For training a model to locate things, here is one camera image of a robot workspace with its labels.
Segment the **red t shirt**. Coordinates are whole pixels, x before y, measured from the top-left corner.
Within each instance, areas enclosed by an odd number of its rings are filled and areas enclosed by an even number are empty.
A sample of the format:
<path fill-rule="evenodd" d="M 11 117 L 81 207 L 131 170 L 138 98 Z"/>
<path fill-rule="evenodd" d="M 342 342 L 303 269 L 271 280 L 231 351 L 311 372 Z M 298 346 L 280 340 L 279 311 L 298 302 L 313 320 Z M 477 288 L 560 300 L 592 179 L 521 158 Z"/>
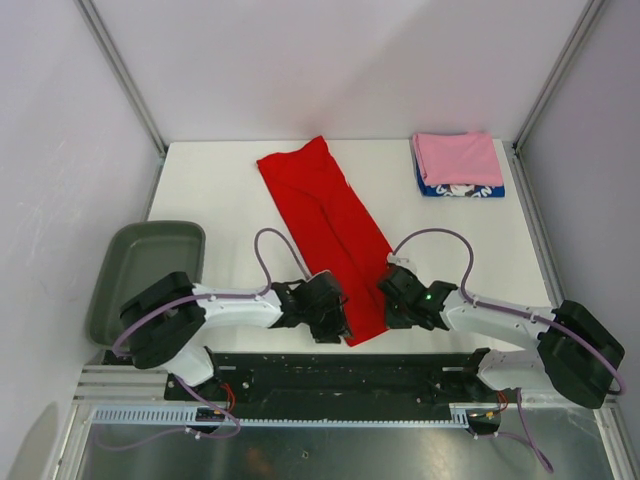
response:
<path fill-rule="evenodd" d="M 313 273 L 330 271 L 348 297 L 351 347 L 386 331 L 378 281 L 391 246 L 332 156 L 323 137 L 257 161 L 263 181 Z"/>

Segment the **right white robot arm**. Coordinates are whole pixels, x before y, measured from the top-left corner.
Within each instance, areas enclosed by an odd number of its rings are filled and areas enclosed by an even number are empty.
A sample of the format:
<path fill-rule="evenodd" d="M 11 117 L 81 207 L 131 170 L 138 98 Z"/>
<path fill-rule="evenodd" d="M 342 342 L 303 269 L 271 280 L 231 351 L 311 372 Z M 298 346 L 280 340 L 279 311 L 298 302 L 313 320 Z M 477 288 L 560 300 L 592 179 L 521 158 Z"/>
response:
<path fill-rule="evenodd" d="M 463 393 L 484 401 L 498 390 L 555 390 L 588 409 L 613 394 L 625 350 L 582 304 L 524 307 L 473 296 L 444 281 L 425 286 L 409 269 L 391 264 L 378 283 L 390 329 L 436 329 L 491 337 L 512 352 L 479 349 L 461 376 Z"/>

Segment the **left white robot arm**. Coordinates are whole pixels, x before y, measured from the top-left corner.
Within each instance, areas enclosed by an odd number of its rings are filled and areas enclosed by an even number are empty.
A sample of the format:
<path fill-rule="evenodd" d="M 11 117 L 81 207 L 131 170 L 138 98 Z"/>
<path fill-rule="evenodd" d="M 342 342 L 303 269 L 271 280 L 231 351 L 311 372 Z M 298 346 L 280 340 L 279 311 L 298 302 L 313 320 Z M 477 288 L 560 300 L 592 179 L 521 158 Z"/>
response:
<path fill-rule="evenodd" d="M 348 297 L 328 271 L 293 282 L 272 282 L 261 290 L 223 290 L 173 272 L 122 305 L 125 330 L 112 352 L 130 357 L 140 369 L 162 368 L 185 383 L 197 398 L 214 397 L 221 387 L 205 333 L 213 328 L 309 327 L 317 343 L 352 337 Z"/>

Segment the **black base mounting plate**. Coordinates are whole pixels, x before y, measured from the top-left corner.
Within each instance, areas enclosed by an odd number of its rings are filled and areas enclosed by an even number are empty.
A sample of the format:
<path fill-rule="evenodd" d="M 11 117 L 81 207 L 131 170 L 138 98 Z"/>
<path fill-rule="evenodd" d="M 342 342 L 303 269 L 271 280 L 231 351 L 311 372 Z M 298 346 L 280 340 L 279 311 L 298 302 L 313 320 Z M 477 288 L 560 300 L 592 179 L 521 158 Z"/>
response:
<path fill-rule="evenodd" d="M 513 404 L 513 390 L 491 390 L 472 372 L 475 353 L 219 353 L 211 380 L 185 390 L 169 377 L 164 397 L 224 401 L 233 394 L 232 412 L 242 420 L 301 422 L 448 420 L 453 403 Z"/>

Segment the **folded blue printed t shirt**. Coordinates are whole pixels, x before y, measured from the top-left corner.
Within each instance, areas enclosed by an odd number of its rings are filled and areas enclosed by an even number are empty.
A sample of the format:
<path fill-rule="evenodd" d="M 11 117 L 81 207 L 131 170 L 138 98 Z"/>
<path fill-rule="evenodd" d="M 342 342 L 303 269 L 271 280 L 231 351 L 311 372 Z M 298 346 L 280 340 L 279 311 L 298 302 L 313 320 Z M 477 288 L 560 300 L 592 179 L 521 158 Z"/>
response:
<path fill-rule="evenodd" d="M 505 187 L 494 148 L 487 153 L 443 157 L 430 170 L 413 153 L 418 188 L 426 197 L 504 198 Z"/>

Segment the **folded pink t shirt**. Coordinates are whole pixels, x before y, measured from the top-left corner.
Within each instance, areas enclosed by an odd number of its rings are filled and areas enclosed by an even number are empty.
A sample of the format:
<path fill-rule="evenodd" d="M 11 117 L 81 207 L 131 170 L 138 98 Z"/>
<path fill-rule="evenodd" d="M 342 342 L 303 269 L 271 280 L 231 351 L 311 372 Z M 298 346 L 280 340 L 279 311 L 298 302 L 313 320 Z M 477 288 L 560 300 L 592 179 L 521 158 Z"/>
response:
<path fill-rule="evenodd" d="M 504 184 L 493 138 L 484 132 L 458 135 L 417 133 L 412 146 L 427 186 Z"/>

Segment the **dark green plastic bin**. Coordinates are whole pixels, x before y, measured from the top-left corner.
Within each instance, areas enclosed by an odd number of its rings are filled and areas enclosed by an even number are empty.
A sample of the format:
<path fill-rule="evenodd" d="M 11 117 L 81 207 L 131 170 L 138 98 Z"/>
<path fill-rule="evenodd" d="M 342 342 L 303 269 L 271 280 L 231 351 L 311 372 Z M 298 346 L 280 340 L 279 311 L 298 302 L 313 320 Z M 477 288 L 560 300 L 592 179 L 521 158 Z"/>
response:
<path fill-rule="evenodd" d="M 112 238 L 90 302 L 89 340 L 108 349 L 124 331 L 120 307 L 166 275 L 202 279 L 206 236 L 196 223 L 162 220 L 127 225 Z"/>

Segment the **right aluminium table rail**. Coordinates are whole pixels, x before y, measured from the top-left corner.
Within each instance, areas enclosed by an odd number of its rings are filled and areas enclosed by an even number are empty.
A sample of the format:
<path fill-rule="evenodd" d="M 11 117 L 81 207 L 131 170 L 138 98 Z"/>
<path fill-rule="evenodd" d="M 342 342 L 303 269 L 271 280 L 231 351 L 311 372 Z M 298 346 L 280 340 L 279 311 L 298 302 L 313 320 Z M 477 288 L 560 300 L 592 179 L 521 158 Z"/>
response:
<path fill-rule="evenodd" d="M 509 165 L 547 294 L 552 304 L 559 306 L 566 298 L 564 285 L 525 164 L 513 147 L 509 152 Z"/>

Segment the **right aluminium frame post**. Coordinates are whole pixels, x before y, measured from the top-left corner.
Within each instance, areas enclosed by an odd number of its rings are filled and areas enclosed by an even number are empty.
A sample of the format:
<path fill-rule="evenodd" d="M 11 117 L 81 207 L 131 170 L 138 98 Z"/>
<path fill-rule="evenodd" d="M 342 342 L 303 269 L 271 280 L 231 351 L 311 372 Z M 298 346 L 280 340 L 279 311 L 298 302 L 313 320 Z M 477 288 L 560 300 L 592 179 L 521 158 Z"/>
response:
<path fill-rule="evenodd" d="M 554 62 L 541 91 L 537 95 L 524 123 L 513 140 L 512 148 L 515 152 L 521 151 L 525 146 L 536 124 L 539 122 L 556 91 L 569 74 L 579 53 L 586 45 L 589 36 L 594 31 L 609 4 L 610 1 L 607 0 L 589 0 L 586 2 L 583 11 Z"/>

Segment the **aluminium frame post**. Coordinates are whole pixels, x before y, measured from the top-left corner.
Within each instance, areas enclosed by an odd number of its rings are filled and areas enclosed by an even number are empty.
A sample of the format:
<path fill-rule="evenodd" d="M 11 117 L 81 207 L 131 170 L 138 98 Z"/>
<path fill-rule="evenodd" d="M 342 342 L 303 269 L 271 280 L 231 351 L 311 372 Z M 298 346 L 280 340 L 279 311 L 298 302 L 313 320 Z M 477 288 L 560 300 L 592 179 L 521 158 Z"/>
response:
<path fill-rule="evenodd" d="M 151 141 L 154 150 L 161 158 L 164 158 L 167 154 L 168 146 L 95 2 L 91 0 L 75 0 L 74 4 L 104 56 L 134 115 Z"/>
<path fill-rule="evenodd" d="M 610 1 L 607 0 L 589 0 L 586 2 L 583 11 L 554 62 L 541 91 L 537 95 L 524 123 L 513 140 L 512 148 L 515 152 L 521 151 L 525 146 L 536 124 L 539 122 L 556 91 L 569 74 L 579 53 L 586 45 L 589 36 L 594 31 L 609 4 Z"/>

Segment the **left aluminium frame post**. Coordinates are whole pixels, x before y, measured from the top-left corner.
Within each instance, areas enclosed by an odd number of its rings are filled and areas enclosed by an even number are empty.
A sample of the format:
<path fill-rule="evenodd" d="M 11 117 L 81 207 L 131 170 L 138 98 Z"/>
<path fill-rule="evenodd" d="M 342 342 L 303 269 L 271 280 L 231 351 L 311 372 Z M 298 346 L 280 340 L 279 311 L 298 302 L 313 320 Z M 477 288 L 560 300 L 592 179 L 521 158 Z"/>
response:
<path fill-rule="evenodd" d="M 164 158 L 167 154 L 168 146 L 95 2 L 91 0 L 75 0 L 74 4 L 104 56 L 134 115 L 151 141 L 154 150 L 161 158 Z"/>

